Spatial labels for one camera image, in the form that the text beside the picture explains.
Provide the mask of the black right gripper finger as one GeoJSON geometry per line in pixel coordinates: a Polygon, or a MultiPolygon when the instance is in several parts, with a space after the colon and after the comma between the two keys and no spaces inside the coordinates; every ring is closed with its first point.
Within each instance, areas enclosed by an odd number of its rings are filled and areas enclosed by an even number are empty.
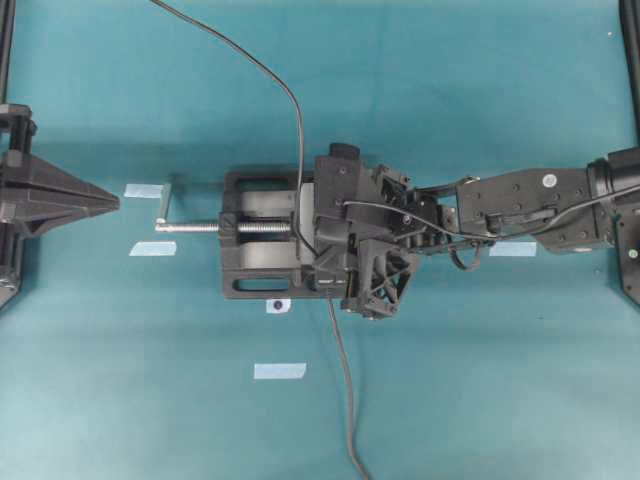
{"type": "Polygon", "coordinates": [[[345,241],[330,242],[313,263],[316,272],[345,273],[358,269],[355,235],[348,234],[345,241]]]}

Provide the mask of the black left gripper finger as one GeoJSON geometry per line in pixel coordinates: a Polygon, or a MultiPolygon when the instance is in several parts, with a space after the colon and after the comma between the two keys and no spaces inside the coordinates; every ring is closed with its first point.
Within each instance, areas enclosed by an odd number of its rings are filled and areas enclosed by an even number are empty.
{"type": "Polygon", "coordinates": [[[52,229],[117,211],[118,198],[114,200],[98,199],[90,202],[84,199],[79,204],[70,205],[49,202],[23,202],[1,208],[1,226],[11,226],[24,238],[36,238],[52,229]]]}
{"type": "Polygon", "coordinates": [[[31,154],[8,150],[1,160],[1,181],[9,187],[33,188],[99,200],[117,197],[31,154]]]}

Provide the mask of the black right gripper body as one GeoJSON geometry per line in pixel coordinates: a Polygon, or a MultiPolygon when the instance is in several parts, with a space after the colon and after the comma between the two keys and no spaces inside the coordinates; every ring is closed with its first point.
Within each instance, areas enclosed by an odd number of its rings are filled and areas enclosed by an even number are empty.
{"type": "Polygon", "coordinates": [[[408,178],[384,165],[369,168],[381,187],[380,203],[355,201],[386,214],[387,231],[355,235],[358,269],[348,274],[340,308],[379,320],[395,315],[421,255],[451,242],[455,223],[446,217],[441,198],[455,193],[454,182],[423,188],[410,186],[408,178]]]}

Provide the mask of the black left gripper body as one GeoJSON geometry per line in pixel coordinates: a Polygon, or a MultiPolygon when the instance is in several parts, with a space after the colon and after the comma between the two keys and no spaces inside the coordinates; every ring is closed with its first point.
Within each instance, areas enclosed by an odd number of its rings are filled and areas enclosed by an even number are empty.
{"type": "Polygon", "coordinates": [[[22,104],[2,104],[1,132],[9,135],[9,150],[30,154],[32,139],[37,132],[31,108],[22,104]]]}

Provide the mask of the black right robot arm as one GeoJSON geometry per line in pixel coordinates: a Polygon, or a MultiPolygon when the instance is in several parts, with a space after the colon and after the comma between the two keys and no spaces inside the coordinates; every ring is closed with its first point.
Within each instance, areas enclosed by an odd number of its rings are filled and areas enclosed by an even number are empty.
{"type": "Polygon", "coordinates": [[[313,279],[343,309],[392,316],[425,256],[480,255],[530,236],[553,254],[617,253],[620,282],[639,297],[639,152],[608,154],[583,168],[533,168],[414,188],[359,150],[332,144],[315,162],[313,279]]]}

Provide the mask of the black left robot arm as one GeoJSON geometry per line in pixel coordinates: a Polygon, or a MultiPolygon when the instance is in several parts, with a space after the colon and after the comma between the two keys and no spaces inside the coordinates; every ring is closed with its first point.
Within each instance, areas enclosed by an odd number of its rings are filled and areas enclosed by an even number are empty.
{"type": "Polygon", "coordinates": [[[1,3],[1,222],[24,238],[86,218],[114,212],[119,199],[31,153],[37,125],[32,110],[7,101],[16,3],[1,3]]]}

